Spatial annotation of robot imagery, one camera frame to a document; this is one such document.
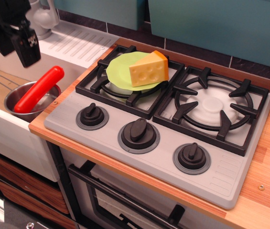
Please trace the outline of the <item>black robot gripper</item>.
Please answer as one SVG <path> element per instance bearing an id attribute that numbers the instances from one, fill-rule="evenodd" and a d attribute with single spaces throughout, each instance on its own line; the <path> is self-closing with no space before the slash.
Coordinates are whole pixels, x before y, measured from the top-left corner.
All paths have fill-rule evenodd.
<path id="1" fill-rule="evenodd" d="M 0 53 L 6 56 L 15 50 L 24 68 L 41 59 L 36 32 L 26 18 L 30 9 L 28 0 L 0 0 Z"/>

